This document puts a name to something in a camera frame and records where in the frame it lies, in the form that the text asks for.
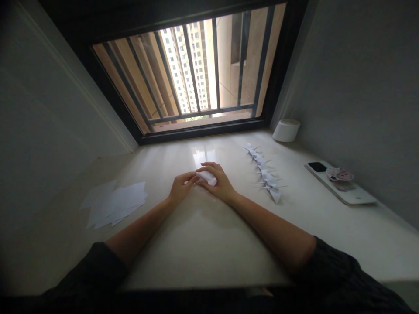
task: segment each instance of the desk surface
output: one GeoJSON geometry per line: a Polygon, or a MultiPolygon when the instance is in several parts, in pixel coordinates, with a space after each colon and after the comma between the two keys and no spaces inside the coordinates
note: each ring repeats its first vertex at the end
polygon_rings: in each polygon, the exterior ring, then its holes
{"type": "MultiPolygon", "coordinates": [[[[31,224],[2,242],[2,267],[11,294],[40,294],[56,285],[92,243],[120,231],[169,193],[173,178],[220,163],[236,190],[273,213],[358,259],[379,281],[419,280],[419,232],[383,205],[348,207],[304,167],[318,158],[296,143],[279,144],[255,131],[140,147],[95,161],[60,192],[31,224]],[[243,149],[261,146],[282,178],[276,205],[256,184],[257,167],[243,149]],[[123,187],[145,181],[144,206],[115,227],[86,229],[78,208],[89,190],[117,179],[123,187]]],[[[288,284],[270,251],[231,208],[195,186],[138,258],[124,289],[245,287],[288,284]]]]}

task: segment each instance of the white wall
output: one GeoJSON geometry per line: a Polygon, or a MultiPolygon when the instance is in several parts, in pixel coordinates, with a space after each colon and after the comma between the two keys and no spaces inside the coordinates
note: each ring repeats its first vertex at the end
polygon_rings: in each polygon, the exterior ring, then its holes
{"type": "Polygon", "coordinates": [[[34,0],[12,3],[0,46],[0,236],[96,158],[136,142],[34,0]]]}
{"type": "Polygon", "coordinates": [[[314,3],[281,117],[300,120],[298,141],[419,228],[419,2],[314,3]]]}

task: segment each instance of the person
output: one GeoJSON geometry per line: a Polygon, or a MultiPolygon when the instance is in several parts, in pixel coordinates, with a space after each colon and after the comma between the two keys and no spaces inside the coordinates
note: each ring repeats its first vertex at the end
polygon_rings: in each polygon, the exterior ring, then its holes
{"type": "MultiPolygon", "coordinates": [[[[393,291],[362,271],[357,260],[327,245],[235,191],[222,167],[205,162],[197,172],[209,171],[215,186],[198,181],[196,172],[179,175],[169,196],[148,213],[108,239],[92,245],[87,255],[32,307],[35,311],[118,312],[115,291],[146,242],[197,184],[231,206],[266,242],[295,286],[268,288],[269,295],[247,297],[228,304],[183,305],[191,312],[286,313],[297,311],[413,313],[393,291]]],[[[172,311],[173,304],[148,302],[136,294],[124,299],[125,309],[172,311]]]]}

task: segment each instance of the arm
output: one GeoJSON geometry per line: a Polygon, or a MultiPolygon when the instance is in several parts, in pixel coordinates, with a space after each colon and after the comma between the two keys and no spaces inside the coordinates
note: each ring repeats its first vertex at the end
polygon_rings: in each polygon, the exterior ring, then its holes
{"type": "Polygon", "coordinates": [[[198,180],[199,177],[195,177],[195,172],[177,176],[169,196],[163,202],[107,240],[105,244],[129,267],[140,253],[144,244],[175,207],[188,195],[189,190],[198,180]]]}
{"type": "Polygon", "coordinates": [[[212,187],[197,184],[233,207],[268,244],[294,282],[308,291],[312,304],[328,309],[351,309],[353,312],[405,311],[406,303],[393,291],[362,271],[352,256],[338,251],[324,241],[238,194],[222,167],[207,162],[197,172],[209,171],[217,179],[212,187]]]}
{"type": "Polygon", "coordinates": [[[92,245],[87,255],[55,288],[43,294],[43,306],[95,303],[112,293],[128,275],[128,268],[144,244],[199,180],[195,172],[179,175],[169,196],[105,243],[92,245]]]}
{"type": "Polygon", "coordinates": [[[297,226],[237,193],[222,167],[207,162],[197,172],[209,171],[217,179],[212,187],[202,181],[198,185],[233,207],[255,229],[284,267],[295,273],[308,261],[316,248],[316,239],[297,226]]]}

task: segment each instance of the dark sleeve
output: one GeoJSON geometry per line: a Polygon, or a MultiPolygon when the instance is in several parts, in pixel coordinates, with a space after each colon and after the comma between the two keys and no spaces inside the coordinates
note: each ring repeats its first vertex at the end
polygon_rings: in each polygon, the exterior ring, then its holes
{"type": "Polygon", "coordinates": [[[96,307],[128,275],[127,267],[103,242],[97,242],[58,286],[42,295],[47,307],[96,307]]]}
{"type": "Polygon", "coordinates": [[[358,261],[317,238],[313,256],[293,279],[325,308],[413,313],[395,292],[366,274],[358,261]]]}

